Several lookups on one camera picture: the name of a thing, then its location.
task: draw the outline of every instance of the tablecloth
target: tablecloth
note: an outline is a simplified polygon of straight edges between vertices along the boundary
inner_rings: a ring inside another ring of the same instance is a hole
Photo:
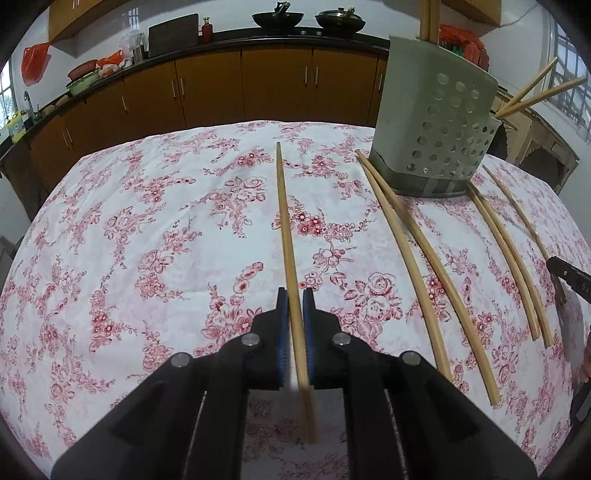
[[[259,121],[197,128],[81,159],[31,225],[0,297],[0,412],[44,471],[175,352],[204,355],[249,330],[285,284],[275,180],[282,142],[299,286],[343,330],[434,363],[400,251],[356,160],[372,128]],[[486,156],[550,255],[584,271],[590,251],[542,181]],[[541,470],[563,442],[591,309],[558,309],[541,253],[482,168],[473,182],[501,219],[547,309],[554,346],[533,342],[508,265],[465,196],[406,198],[467,305],[502,401],[491,407],[459,321],[409,238],[455,386]],[[243,478],[347,477],[339,391],[316,392],[320,442],[304,445],[298,406],[252,392]]]

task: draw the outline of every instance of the person's hand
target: person's hand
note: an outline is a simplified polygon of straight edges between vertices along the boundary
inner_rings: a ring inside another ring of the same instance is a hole
[[[581,382],[587,383],[589,378],[591,378],[591,333],[587,338],[587,347],[583,353],[583,365],[579,370],[579,380]]]

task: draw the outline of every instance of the upper cabinet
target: upper cabinet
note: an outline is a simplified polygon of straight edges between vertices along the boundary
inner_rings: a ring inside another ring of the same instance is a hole
[[[54,0],[49,9],[49,41],[70,38],[125,0]]]
[[[494,25],[501,24],[501,0],[442,0],[443,5],[453,8],[471,20]]]

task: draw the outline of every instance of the faucet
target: faucet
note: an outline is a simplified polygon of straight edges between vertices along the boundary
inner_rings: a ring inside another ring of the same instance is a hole
[[[33,110],[33,104],[31,103],[31,97],[29,96],[29,92],[27,92],[26,90],[25,90],[25,100],[27,102],[29,102],[29,110],[28,110],[29,118],[31,119],[31,121],[33,123],[35,123],[35,111]]]

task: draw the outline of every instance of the black tool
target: black tool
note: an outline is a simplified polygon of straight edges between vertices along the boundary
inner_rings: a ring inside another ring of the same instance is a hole
[[[287,294],[218,353],[177,353],[68,450],[51,480],[237,480],[249,389],[282,386]],[[343,390],[349,478],[533,480],[528,456],[416,352],[374,352],[317,310],[303,316],[314,388]]]

